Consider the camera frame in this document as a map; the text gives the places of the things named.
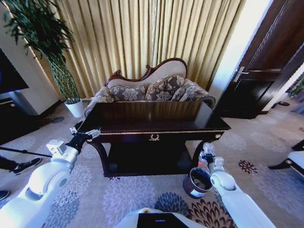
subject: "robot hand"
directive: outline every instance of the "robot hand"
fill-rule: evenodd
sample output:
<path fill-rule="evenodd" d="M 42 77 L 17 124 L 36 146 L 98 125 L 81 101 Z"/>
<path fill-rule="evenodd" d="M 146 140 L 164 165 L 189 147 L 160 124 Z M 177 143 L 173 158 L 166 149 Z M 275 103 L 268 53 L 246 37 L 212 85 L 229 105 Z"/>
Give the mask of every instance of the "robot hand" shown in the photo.
<path fill-rule="evenodd" d="M 212 144 L 204 143 L 203 150 L 200 156 L 208 163 L 211 183 L 221 195 L 235 224 L 240 228 L 275 228 L 261 208 L 240 189 L 234 178 L 225 172 L 224 159 L 215 156 Z"/>

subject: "sofa backrest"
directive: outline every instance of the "sofa backrest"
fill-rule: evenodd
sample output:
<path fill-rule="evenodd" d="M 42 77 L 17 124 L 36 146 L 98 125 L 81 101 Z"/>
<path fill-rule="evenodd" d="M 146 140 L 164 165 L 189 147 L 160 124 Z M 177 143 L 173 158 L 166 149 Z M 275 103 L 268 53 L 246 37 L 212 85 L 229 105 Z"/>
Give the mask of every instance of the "sofa backrest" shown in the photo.
<path fill-rule="evenodd" d="M 172 58 L 161 62 L 157 67 L 150 68 L 147 66 L 147 72 L 139 79 L 127 79 L 120 75 L 120 71 L 117 71 L 115 75 L 109 78 L 107 82 L 108 88 L 114 85 L 121 86 L 149 86 L 156 82 L 158 79 L 164 78 L 172 74 L 181 74 L 184 77 L 187 75 L 187 66 L 182 59 Z"/>

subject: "curtain fold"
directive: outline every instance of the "curtain fold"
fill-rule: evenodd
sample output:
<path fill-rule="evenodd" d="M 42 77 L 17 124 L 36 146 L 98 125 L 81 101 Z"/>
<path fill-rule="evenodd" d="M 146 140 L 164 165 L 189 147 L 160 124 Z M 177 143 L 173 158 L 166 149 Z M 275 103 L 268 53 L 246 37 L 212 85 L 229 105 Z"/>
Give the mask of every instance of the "curtain fold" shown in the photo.
<path fill-rule="evenodd" d="M 187 77 L 213 80 L 245 0 L 53 0 L 74 33 L 65 53 L 79 94 L 92 97 L 120 69 L 140 78 L 146 65 L 182 58 Z"/>

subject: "dark wooden table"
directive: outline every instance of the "dark wooden table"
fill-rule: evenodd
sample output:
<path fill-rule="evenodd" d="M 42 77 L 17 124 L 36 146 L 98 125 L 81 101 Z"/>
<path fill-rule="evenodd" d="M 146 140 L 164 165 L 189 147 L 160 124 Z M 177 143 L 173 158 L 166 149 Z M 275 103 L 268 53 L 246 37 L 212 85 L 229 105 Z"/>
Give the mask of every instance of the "dark wooden table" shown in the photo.
<path fill-rule="evenodd" d="M 185 174 L 198 165 L 204 142 L 230 127 L 203 102 L 98 103 L 78 132 L 101 128 L 89 144 L 104 176 Z M 202 140 L 191 159 L 185 142 Z M 102 143 L 111 143 L 107 155 Z"/>

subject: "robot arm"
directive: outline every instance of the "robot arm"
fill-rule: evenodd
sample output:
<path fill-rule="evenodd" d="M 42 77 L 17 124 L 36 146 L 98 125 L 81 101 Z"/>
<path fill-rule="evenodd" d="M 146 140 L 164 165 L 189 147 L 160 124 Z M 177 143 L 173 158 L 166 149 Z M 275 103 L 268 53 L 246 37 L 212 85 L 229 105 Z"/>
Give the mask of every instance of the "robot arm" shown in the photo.
<path fill-rule="evenodd" d="M 100 131 L 75 133 L 70 143 L 51 140 L 47 144 L 53 154 L 48 162 L 33 171 L 20 194 L 0 210 L 0 221 L 6 228 L 42 227 L 51 204 L 67 185 L 70 173 L 83 143 L 95 138 Z"/>
<path fill-rule="evenodd" d="M 211 183 L 222 197 L 222 201 L 238 227 L 244 228 L 275 228 L 261 208 L 244 193 L 234 178 L 225 172 L 224 160 L 216 157 L 210 143 L 205 143 L 201 158 L 208 162 Z"/>

